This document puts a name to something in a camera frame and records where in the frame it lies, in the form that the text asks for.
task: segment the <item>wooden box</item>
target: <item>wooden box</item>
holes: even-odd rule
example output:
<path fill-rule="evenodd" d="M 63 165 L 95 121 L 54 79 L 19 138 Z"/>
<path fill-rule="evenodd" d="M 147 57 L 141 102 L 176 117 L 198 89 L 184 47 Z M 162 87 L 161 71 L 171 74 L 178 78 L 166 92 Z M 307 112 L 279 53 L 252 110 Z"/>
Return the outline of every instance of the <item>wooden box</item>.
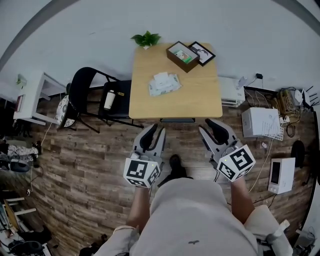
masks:
<path fill-rule="evenodd" d="M 176 53 L 179 50 L 183 51 L 184 53 L 186 53 L 191 57 L 191 60 L 188 63 L 185 63 L 182 59 L 176 56 Z M 175 44 L 171 45 L 169 48 L 166 49 L 166 56 L 169 60 L 174 62 L 186 73 L 188 73 L 196 65 L 198 65 L 200 60 L 200 56 L 198 54 L 190 50 L 185 44 L 183 44 L 180 41 L 176 42 Z"/>

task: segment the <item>microwave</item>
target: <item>microwave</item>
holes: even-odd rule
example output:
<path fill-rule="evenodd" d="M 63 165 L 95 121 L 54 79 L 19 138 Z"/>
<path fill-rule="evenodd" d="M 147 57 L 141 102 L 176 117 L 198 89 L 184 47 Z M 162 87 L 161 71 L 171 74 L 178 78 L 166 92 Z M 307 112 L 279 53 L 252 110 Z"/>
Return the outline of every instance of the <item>microwave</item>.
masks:
<path fill-rule="evenodd" d="M 282 194 L 292 189 L 295 175 L 296 158 L 271 159 L 268 191 Z"/>

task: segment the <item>wooden floor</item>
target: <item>wooden floor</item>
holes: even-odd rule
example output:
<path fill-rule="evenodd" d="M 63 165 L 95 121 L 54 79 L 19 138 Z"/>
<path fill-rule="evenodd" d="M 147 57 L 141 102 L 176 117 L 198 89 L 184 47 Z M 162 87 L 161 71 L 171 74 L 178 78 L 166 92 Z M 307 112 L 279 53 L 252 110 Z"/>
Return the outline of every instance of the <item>wooden floor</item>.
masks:
<path fill-rule="evenodd" d="M 60 97 L 50 102 L 42 101 L 38 108 L 52 117 Z M 256 164 L 246 176 L 247 186 L 250 188 L 255 182 L 262 164 L 267 156 L 267 150 L 262 142 L 270 145 L 271 139 L 243 138 L 241 113 L 248 109 L 247 103 L 238 108 L 223 108 L 221 121 L 230 125 L 243 144 L 247 144 L 253 153 Z M 114 228 L 125 223 L 133 198 L 134 187 L 122 177 L 125 158 L 132 150 L 135 136 L 141 131 L 139 128 L 112 124 L 108 127 L 95 118 L 83 118 L 100 131 L 97 134 L 81 123 L 76 124 L 76 131 L 64 129 L 56 131 L 52 125 L 48 131 L 43 147 L 43 154 L 39 157 L 40 165 L 44 169 L 43 177 L 32 182 L 33 192 L 27 198 L 28 204 L 37 208 L 42 221 L 52 231 L 59 247 L 53 252 L 55 255 L 78 255 L 81 248 L 99 239 L 102 234 L 112 234 Z M 158 123 L 158 120 L 136 120 L 136 123 Z M 166 128 L 166 143 L 162 154 L 165 162 L 163 172 L 158 181 L 169 173 L 168 160 L 172 154 L 179 154 L 187 172 L 195 179 L 213 180 L 216 171 L 208 162 L 210 154 L 205 149 L 198 132 L 198 125 L 204 124 L 203 119 L 196 123 L 160 124 Z M 294 138 L 284 135 L 283 141 L 274 140 L 270 157 L 262 169 L 258 183 L 251 192 L 255 202 L 270 195 L 267 191 L 270 173 L 270 159 L 290 157 L 292 144 L 301 140 L 305 147 L 315 139 L 315 123 L 312 113 L 304 113 L 300 123 L 295 124 Z M 35 140 L 42 140 L 48 126 L 33 125 L 32 134 Z M 307 186 L 302 182 L 307 179 L 309 172 L 308 158 L 306 167 L 295 170 L 294 185 L 290 192 L 277 195 L 270 207 L 275 218 L 282 222 L 287 219 L 290 227 L 286 232 L 288 238 L 295 235 L 308 206 L 313 180 Z M 33 169 L 33 177 L 41 174 L 41 169 Z M 0 172 L 2 181 L 14 186 L 22 196 L 29 187 L 30 172 L 17 174 Z M 228 202 L 230 202 L 230 184 L 221 175 L 218 180 Z M 152 190 L 151 200 L 156 192 Z M 256 203 L 270 205 L 273 197 Z"/>

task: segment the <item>white appliance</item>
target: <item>white appliance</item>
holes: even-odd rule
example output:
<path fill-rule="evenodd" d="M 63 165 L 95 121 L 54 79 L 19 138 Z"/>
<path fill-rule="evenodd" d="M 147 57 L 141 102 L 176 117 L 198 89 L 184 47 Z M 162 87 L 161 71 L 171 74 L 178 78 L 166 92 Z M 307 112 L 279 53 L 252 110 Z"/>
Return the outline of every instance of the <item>white appliance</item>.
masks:
<path fill-rule="evenodd" d="M 282 194 L 292 189 L 295 175 L 294 157 L 271 159 L 271 170 L 268 191 Z"/>
<path fill-rule="evenodd" d="M 218 76 L 221 92 L 222 106 L 239 107 L 245 102 L 245 90 L 243 87 L 238 88 L 238 79 Z"/>
<path fill-rule="evenodd" d="M 243 137 L 261 137 L 277 135 L 280 132 L 280 121 L 277 109 L 251 107 L 242 112 Z"/>

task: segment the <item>green plant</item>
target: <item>green plant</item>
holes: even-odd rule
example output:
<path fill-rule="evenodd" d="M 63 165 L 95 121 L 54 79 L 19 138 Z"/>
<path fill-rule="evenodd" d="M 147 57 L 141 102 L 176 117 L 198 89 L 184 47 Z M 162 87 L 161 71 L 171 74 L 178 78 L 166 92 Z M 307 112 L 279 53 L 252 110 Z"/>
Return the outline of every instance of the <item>green plant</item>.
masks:
<path fill-rule="evenodd" d="M 151 34 L 149 31 L 145 32 L 144 35 L 136 34 L 131 37 L 137 45 L 142 47 L 154 46 L 160 38 L 161 36 L 159 36 L 159 34 Z"/>

